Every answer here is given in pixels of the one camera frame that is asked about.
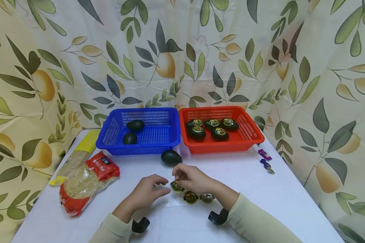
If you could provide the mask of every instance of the black clip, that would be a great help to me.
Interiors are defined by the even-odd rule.
[[[147,227],[149,226],[150,221],[146,218],[143,217],[139,223],[137,223],[135,220],[133,220],[133,225],[131,226],[131,231],[134,233],[144,233],[145,230],[147,229]]]
[[[211,211],[208,215],[208,220],[213,222],[215,225],[222,225],[226,222],[228,217],[228,211],[224,208],[220,211],[220,214]]]

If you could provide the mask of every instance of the red basket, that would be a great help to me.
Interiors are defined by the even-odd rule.
[[[265,140],[261,130],[239,106],[183,108],[179,111],[179,114],[182,138],[191,154],[246,151],[253,144],[262,143]],[[196,141],[187,134],[185,123],[190,120],[198,118],[203,122],[208,119],[218,119],[221,121],[226,117],[232,118],[239,125],[236,131],[227,131],[229,134],[228,141],[215,141],[211,136],[211,132],[205,126],[203,126],[206,132],[204,140]]]

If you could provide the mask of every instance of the red package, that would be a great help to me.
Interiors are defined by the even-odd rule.
[[[99,152],[74,169],[59,189],[61,204],[72,217],[80,215],[93,198],[120,175],[119,167]]]

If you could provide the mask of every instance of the black egg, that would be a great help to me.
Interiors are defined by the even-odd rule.
[[[211,136],[216,141],[227,141],[229,138],[228,133],[223,128],[215,128],[211,131]]]
[[[141,120],[133,120],[127,123],[126,127],[133,132],[139,133],[145,127],[145,123]]]
[[[201,127],[203,122],[200,119],[194,119],[185,124],[187,128]]]
[[[161,159],[167,166],[176,166],[183,162],[181,156],[174,150],[164,151],[164,153],[161,154]]]
[[[205,120],[204,125],[208,130],[211,131],[212,129],[219,127],[220,122],[218,119],[210,119],[210,120]]]
[[[123,137],[123,144],[136,144],[137,136],[134,133],[126,133]]]
[[[205,138],[205,130],[201,127],[189,128],[188,135],[195,140],[203,140]]]
[[[232,118],[227,117],[227,118],[224,118],[222,120],[222,127],[225,130],[234,131],[234,130],[237,130],[239,128],[239,125]]]

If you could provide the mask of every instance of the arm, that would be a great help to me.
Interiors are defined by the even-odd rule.
[[[229,211],[227,221],[231,227],[251,243],[302,243],[279,220],[250,202],[243,194],[220,183],[214,188],[213,195]]]
[[[134,212],[149,207],[156,199],[170,192],[170,189],[156,189],[154,184],[168,183],[156,174],[144,177],[112,214],[109,214],[88,243],[128,243],[131,236],[131,219]]]
[[[180,187],[203,194],[211,193],[229,212],[229,224],[251,243],[301,243],[280,221],[225,184],[212,179],[196,166],[178,164],[172,175]]]

